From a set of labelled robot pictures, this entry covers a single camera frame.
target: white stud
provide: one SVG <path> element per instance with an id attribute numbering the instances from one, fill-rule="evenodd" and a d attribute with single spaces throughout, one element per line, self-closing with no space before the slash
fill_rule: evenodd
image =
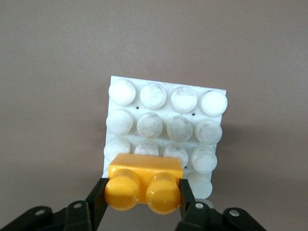
<path id="1" fill-rule="evenodd" d="M 144 86 L 140 92 L 141 103 L 150 109 L 162 107 L 167 98 L 166 90 L 157 83 L 150 83 Z"/>
<path id="2" fill-rule="evenodd" d="M 196 93 L 188 87 L 179 87 L 171 95 L 172 107 L 181 113 L 192 111 L 197 105 L 198 97 Z"/>
<path id="3" fill-rule="evenodd" d="M 130 153 L 130 143 L 122 137 L 111 140 L 104 148 L 104 156 L 109 162 L 119 153 Z"/>
<path id="4" fill-rule="evenodd" d="M 200 120 L 194 127 L 194 134 L 198 141 L 206 145 L 217 144 L 222 136 L 221 126 L 213 120 Z"/>
<path id="5" fill-rule="evenodd" d="M 195 198 L 206 199 L 211 195 L 213 186 L 207 175 L 193 172 L 188 175 L 187 180 Z"/>
<path id="6" fill-rule="evenodd" d="M 137 144 L 134 154 L 159 156 L 158 146 L 152 141 L 141 141 Z"/>
<path id="7" fill-rule="evenodd" d="M 193 134 L 193 126 L 183 116 L 175 116 L 167 123 L 167 133 L 170 139 L 175 142 L 185 142 Z"/>
<path id="8" fill-rule="evenodd" d="M 115 110 L 106 119 L 108 130 L 115 135 L 125 135 L 133 127 L 134 119 L 127 110 Z"/>
<path id="9" fill-rule="evenodd" d="M 227 109 L 228 100 L 219 91 L 207 91 L 200 98 L 200 108 L 208 116 L 219 116 Z"/>
<path id="10" fill-rule="evenodd" d="M 116 104 L 125 106 L 134 101 L 136 89 L 130 81 L 120 79 L 110 85 L 109 97 Z"/>
<path id="11" fill-rule="evenodd" d="M 153 112 L 142 115 L 137 122 L 138 133 L 147 139 L 157 138 L 162 130 L 163 122 L 161 118 Z"/>
<path id="12" fill-rule="evenodd" d="M 173 143 L 167 146 L 163 156 L 178 158 L 182 168 L 184 168 L 188 163 L 188 154 L 185 148 L 179 143 Z"/>
<path id="13" fill-rule="evenodd" d="M 210 148 L 201 145 L 193 149 L 191 163 L 197 172 L 210 173 L 216 168 L 217 157 Z"/>

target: white lego brick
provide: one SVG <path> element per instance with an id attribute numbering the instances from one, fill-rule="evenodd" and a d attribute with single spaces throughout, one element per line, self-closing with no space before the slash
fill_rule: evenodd
<path id="1" fill-rule="evenodd" d="M 111 76 L 103 177 L 118 153 L 177 157 L 196 198 L 212 192 L 226 91 Z"/>

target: yellow stud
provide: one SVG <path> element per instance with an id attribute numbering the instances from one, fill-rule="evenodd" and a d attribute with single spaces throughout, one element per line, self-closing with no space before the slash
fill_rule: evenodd
<path id="1" fill-rule="evenodd" d="M 140 180 L 135 172 L 121 169 L 108 181 L 105 199 L 114 209 L 125 211 L 133 208 L 139 200 Z"/>
<path id="2" fill-rule="evenodd" d="M 180 204 L 180 190 L 175 177 L 166 172 L 156 174 L 149 182 L 145 197 L 153 212 L 172 213 Z"/>

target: plastic block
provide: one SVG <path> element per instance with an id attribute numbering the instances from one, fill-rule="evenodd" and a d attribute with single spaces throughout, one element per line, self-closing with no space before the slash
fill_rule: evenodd
<path id="1" fill-rule="evenodd" d="M 108 174 L 105 198 L 117 210 L 146 203 L 158 214 L 169 214 L 180 205 L 183 170 L 177 158 L 118 154 Z"/>
<path id="2" fill-rule="evenodd" d="M 183 177 L 193 179 L 194 196 L 206 199 L 225 95 L 220 89 L 111 76 L 103 177 L 118 153 L 176 157 Z"/>

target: brown background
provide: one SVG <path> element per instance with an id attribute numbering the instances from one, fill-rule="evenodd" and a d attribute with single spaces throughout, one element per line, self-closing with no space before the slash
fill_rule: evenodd
<path id="1" fill-rule="evenodd" d="M 102 174 L 111 75 L 227 90 L 210 200 L 307 230 L 308 1 L 0 1 L 0 227 L 85 198 Z M 108 209 L 107 230 L 179 212 Z"/>

